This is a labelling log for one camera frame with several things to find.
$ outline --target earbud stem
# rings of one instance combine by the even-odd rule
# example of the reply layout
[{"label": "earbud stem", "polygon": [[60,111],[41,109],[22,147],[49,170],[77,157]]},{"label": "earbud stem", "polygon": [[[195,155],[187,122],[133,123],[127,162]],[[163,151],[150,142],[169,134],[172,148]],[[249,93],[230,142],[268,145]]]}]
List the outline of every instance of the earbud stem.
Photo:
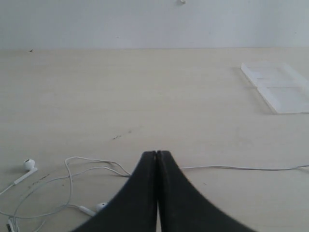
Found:
[{"label": "earbud stem", "polygon": [[85,214],[88,214],[89,216],[93,217],[96,214],[95,212],[93,212],[90,209],[87,209],[86,207],[79,206],[78,208],[79,208],[80,211],[84,212]]},{"label": "earbud stem", "polygon": [[24,174],[22,177],[18,178],[17,180],[15,180],[13,182],[13,185],[17,185],[19,182],[23,181],[24,179],[26,179],[28,176],[30,176],[31,174],[34,174],[38,169],[37,168],[33,168],[32,170],[30,170],[29,172],[27,172],[26,174]]}]

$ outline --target dark mark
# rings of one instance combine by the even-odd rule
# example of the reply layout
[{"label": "dark mark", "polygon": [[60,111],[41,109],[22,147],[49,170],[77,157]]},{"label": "dark mark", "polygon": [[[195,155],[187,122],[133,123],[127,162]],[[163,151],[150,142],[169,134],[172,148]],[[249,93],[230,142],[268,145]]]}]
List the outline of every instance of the dark mark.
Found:
[{"label": "dark mark", "polygon": [[123,135],[126,135],[126,134],[131,134],[131,133],[132,133],[132,130],[128,130],[128,132],[127,132],[127,133],[117,135],[116,137],[113,137],[113,138],[112,138],[112,140],[118,139],[118,138],[122,137]]},{"label": "dark mark", "polygon": [[113,138],[113,140],[120,138],[122,135],[117,135],[116,137]]},{"label": "dark mark", "polygon": [[34,182],[34,183],[32,183],[32,185],[35,185],[35,184],[37,184],[37,183],[39,183],[41,180],[44,180],[46,177],[48,177],[50,174],[47,174],[47,175],[45,175],[45,176],[43,176],[41,179],[39,179],[38,181],[36,181],[36,182]]}]

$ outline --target black rubber tip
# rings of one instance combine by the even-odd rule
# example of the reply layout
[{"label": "black rubber tip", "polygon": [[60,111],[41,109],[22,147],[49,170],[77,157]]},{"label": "black rubber tip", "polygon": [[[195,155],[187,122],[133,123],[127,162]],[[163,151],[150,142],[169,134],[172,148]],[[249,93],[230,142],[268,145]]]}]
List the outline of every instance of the black rubber tip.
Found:
[{"label": "black rubber tip", "polygon": [[157,195],[156,152],[144,152],[117,195],[74,232],[155,232]]},{"label": "black rubber tip", "polygon": [[158,151],[157,165],[162,232],[253,232],[205,199],[169,151]]}]

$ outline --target clear plastic box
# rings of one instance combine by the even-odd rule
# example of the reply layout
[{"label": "clear plastic box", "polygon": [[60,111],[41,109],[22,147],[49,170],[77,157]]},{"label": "clear plastic box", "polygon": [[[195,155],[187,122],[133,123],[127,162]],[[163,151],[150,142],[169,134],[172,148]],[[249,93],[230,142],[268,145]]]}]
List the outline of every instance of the clear plastic box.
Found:
[{"label": "clear plastic box", "polygon": [[260,61],[241,70],[275,113],[309,113],[309,81],[289,65]]}]

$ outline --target table surface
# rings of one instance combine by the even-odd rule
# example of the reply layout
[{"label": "table surface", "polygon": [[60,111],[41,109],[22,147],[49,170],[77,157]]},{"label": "table surface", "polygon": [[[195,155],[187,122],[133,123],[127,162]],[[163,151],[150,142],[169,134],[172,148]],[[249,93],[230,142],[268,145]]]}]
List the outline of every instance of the table surface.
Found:
[{"label": "table surface", "polygon": [[[66,174],[64,159],[113,160],[132,171],[146,150],[170,150],[180,166],[290,167],[309,164],[309,116],[274,115],[240,70],[242,62],[286,62],[309,77],[309,48],[53,50],[0,52],[0,189],[32,158],[36,174],[0,199],[13,213],[25,191]],[[73,172],[97,165],[70,163]],[[258,232],[305,232],[309,173],[187,170],[212,203]],[[104,170],[74,179],[72,203],[107,202],[126,179]],[[33,194],[32,216],[67,200],[68,180]],[[68,208],[43,232],[88,217]],[[40,218],[20,220],[32,231]],[[0,231],[6,217],[0,216]]]}]

